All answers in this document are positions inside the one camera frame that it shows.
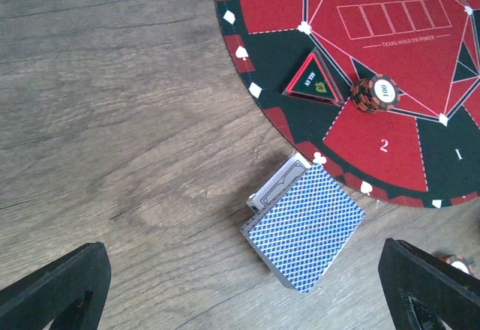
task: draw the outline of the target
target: wood grain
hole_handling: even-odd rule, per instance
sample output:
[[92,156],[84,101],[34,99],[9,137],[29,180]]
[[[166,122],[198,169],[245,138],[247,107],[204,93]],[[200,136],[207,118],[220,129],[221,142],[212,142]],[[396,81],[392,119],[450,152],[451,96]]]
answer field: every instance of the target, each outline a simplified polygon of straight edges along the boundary
[[0,287],[104,242],[101,329],[393,329],[387,237],[480,255],[478,200],[376,203],[310,295],[239,232],[292,151],[252,101],[213,0],[0,0]]

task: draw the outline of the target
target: blue and white patterned box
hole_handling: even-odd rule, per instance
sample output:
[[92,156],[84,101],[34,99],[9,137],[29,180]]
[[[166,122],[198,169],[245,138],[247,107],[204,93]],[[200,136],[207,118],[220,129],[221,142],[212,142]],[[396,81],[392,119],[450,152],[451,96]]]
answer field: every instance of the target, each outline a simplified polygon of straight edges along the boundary
[[281,283],[309,293],[365,213],[322,168],[312,166],[241,232]]

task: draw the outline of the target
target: round poker mat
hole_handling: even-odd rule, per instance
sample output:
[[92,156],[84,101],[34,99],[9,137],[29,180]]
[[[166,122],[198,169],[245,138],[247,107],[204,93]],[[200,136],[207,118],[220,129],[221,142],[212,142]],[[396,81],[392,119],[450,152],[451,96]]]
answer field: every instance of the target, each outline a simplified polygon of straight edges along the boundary
[[[226,47],[259,107],[335,179],[405,206],[479,195],[480,0],[215,1]],[[388,74],[400,103],[367,114],[350,99],[339,107],[282,94],[315,49],[345,99],[358,79]]]

